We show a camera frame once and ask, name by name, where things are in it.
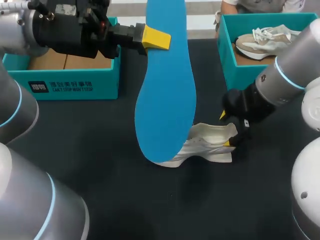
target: cardboard box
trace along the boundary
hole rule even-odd
[[[28,70],[62,70],[65,69],[67,55],[52,49],[42,56],[30,59]]]
[[[117,19],[109,18],[111,24]],[[37,58],[6,54],[9,75],[37,100],[107,100],[118,98],[120,56],[95,59],[65,55],[50,49]]]
[[[318,16],[315,13],[252,13],[223,15],[217,40],[222,70],[228,89],[245,89],[256,77],[273,63],[245,59],[235,53],[233,44],[237,37],[252,33],[253,29],[286,25],[294,31],[303,31]]]
[[[94,59],[68,55],[64,69],[109,69],[111,62],[112,60],[105,58],[101,52],[98,52]]]

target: blue insole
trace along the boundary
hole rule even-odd
[[[162,163],[181,150],[196,110],[185,0],[148,0],[146,24],[171,35],[169,50],[148,49],[148,66],[134,120],[144,156]]]

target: shoe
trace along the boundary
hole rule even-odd
[[[231,152],[235,147],[224,146],[224,144],[237,134],[238,131],[233,123],[226,126],[198,123],[192,126],[182,149],[172,160],[155,162],[155,164],[167,168],[177,168],[191,156],[200,156],[210,162],[231,163]]]
[[[290,30],[285,25],[257,28],[252,30],[252,34],[238,37],[235,46],[250,59],[262,60],[267,56],[277,56],[300,33],[300,31]]]

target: person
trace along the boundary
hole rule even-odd
[[[219,34],[221,15],[249,13],[298,13],[306,0],[222,0],[221,9],[215,13],[215,30]]]

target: black table surface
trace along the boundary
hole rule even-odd
[[[217,42],[188,44],[194,123],[221,125]],[[117,100],[40,101],[34,129],[9,147],[83,197],[88,240],[291,240],[291,170],[317,137],[302,119],[302,99],[254,126],[233,163],[191,157],[164,168],[144,158],[135,133],[146,69],[146,57],[124,50]]]

